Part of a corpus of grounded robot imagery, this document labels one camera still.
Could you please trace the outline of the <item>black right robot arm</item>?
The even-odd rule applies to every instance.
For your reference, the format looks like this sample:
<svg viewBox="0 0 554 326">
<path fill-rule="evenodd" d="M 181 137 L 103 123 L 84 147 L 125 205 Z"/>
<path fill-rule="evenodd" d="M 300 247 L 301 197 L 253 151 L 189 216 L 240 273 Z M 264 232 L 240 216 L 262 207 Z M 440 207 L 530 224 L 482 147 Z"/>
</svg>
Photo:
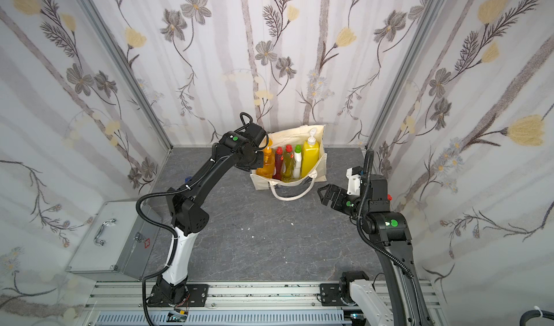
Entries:
<svg viewBox="0 0 554 326">
<path fill-rule="evenodd" d="M 388 182 L 372 172 L 374 158 L 375 152 L 368 149 L 364 165 L 353 169 L 353 176 L 360 178 L 359 195 L 349 195 L 333 184 L 317 189 L 317 194 L 321 204 L 349 216 L 362 241 L 378 255 L 392 310 L 371 295 L 370 286 L 363 287 L 366 278 L 360 272 L 343 275 L 341 298 L 344 304 L 357 305 L 369 325 L 370 317 L 394 325 L 433 325 L 413 261 L 408 222 L 401 213 L 390 210 Z"/>
</svg>

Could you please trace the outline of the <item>green red-capped dish soap bottle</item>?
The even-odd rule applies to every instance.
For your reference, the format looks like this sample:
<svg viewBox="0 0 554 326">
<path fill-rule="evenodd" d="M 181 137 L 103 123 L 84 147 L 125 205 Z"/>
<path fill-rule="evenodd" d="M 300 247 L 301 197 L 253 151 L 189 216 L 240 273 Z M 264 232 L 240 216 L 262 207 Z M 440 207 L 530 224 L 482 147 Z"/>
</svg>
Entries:
<svg viewBox="0 0 554 326">
<path fill-rule="evenodd" d="M 285 183 L 291 182 L 295 166 L 293 147 L 291 144 L 286 145 L 282 156 L 282 162 L 281 181 Z"/>
</svg>

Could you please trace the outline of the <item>white green-capped soap bottle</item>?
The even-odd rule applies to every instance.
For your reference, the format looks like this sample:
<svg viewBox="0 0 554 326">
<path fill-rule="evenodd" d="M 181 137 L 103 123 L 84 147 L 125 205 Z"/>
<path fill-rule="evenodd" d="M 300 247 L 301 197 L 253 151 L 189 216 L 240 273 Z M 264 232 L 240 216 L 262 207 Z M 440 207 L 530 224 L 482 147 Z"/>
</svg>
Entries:
<svg viewBox="0 0 554 326">
<path fill-rule="evenodd" d="M 293 180 L 299 180 L 302 175 L 302 146 L 297 144 L 294 147 L 294 169 L 293 169 Z"/>
</svg>

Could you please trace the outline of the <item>yellow pump dish soap bottle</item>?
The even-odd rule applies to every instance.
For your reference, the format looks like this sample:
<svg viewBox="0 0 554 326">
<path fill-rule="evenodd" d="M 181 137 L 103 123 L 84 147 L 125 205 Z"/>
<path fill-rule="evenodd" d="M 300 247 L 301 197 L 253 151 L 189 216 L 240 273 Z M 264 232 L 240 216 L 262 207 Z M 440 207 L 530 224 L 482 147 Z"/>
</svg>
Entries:
<svg viewBox="0 0 554 326">
<path fill-rule="evenodd" d="M 317 129 L 312 128 L 309 137 L 302 146 L 301 177 L 307 177 L 320 158 L 320 141 L 316 137 Z"/>
</svg>

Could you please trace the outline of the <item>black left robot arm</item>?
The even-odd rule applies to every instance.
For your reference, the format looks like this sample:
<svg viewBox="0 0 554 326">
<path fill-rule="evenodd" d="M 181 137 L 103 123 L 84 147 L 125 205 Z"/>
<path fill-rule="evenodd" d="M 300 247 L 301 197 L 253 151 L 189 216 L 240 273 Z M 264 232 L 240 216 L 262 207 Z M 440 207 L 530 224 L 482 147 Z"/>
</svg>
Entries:
<svg viewBox="0 0 554 326">
<path fill-rule="evenodd" d="M 189 299 L 187 279 L 190 255 L 199 232 L 209 222 L 209 215 L 202 206 L 209 193 L 229 170 L 236 167 L 249 172 L 255 190 L 270 190 L 271 193 L 275 193 L 279 187 L 306 184 L 307 188 L 297 196 L 276 197 L 280 201 L 298 200 L 307 195 L 315 183 L 326 179 L 324 134 L 324 125 L 303 125 L 269 134 L 251 120 L 242 121 L 239 128 L 227 132 L 213 144 L 211 156 L 188 183 L 177 189 L 150 193 L 138 199 L 138 215 L 148 224 L 170 232 L 172 238 L 163 269 L 141 280 L 142 307 L 174 307 Z M 257 175 L 256 170 L 264 163 L 264 149 L 275 149 L 278 144 L 299 145 L 300 155 L 303 161 L 310 164 L 309 168 L 297 167 L 288 181 L 275 176 Z M 168 203 L 170 225 L 150 219 L 142 211 L 142 203 L 158 197 L 165 198 Z"/>
</svg>

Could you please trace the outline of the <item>cream canvas starry-night shopping bag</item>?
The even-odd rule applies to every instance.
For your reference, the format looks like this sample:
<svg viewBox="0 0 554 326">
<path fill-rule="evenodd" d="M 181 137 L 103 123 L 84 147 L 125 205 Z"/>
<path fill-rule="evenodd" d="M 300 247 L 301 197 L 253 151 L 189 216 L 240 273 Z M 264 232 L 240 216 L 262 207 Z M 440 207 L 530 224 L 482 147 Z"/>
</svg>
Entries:
<svg viewBox="0 0 554 326">
<path fill-rule="evenodd" d="M 273 142 L 272 149 L 274 153 L 277 147 L 283 148 L 283 153 L 287 144 L 291 144 L 294 147 L 297 144 L 303 146 L 304 142 L 309 137 L 309 132 L 312 128 L 317 129 L 316 137 L 320 141 L 320 158 L 315 166 L 315 168 L 308 174 L 307 177 L 301 177 L 299 180 L 293 180 L 291 182 L 285 183 L 281 180 L 274 180 L 273 178 L 268 179 L 261 177 L 256 174 L 256 170 L 252 170 L 250 178 L 254 184 L 255 190 L 270 190 L 273 193 L 274 197 L 280 201 L 295 201 L 304 197 L 308 192 L 310 192 L 315 183 L 325 182 L 327 180 L 327 153 L 323 146 L 323 137 L 325 133 L 324 125 L 303 125 L 297 128 L 287 129 L 284 131 L 278 131 L 269 135 L 269 138 L 264 140 L 263 143 L 268 143 L 268 140 L 271 139 Z M 302 184 L 307 185 L 307 189 L 301 192 L 296 196 L 279 196 L 277 194 L 278 188 L 290 188 L 297 187 Z"/>
</svg>

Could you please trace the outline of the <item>orange dish soap bottle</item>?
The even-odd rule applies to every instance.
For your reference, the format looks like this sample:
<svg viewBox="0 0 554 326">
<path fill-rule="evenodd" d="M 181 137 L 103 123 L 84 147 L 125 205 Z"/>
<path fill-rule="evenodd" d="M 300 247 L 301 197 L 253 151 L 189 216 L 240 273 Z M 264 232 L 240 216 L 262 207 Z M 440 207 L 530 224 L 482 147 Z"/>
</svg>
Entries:
<svg viewBox="0 0 554 326">
<path fill-rule="evenodd" d="M 273 142 L 268 140 L 267 146 L 263 149 L 263 166 L 256 170 L 256 174 L 271 179 L 275 173 L 275 153 L 272 149 Z"/>
</svg>

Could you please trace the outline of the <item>red dish soap bottle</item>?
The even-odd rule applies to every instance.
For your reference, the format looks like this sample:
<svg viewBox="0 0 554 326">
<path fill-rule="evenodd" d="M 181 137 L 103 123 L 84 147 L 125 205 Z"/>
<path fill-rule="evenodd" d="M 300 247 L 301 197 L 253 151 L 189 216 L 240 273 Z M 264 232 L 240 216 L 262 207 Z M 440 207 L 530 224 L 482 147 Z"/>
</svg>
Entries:
<svg viewBox="0 0 554 326">
<path fill-rule="evenodd" d="M 275 164 L 274 164 L 274 180 L 281 180 L 282 169 L 283 169 L 284 157 L 283 157 L 283 148 L 277 147 L 275 151 Z"/>
</svg>

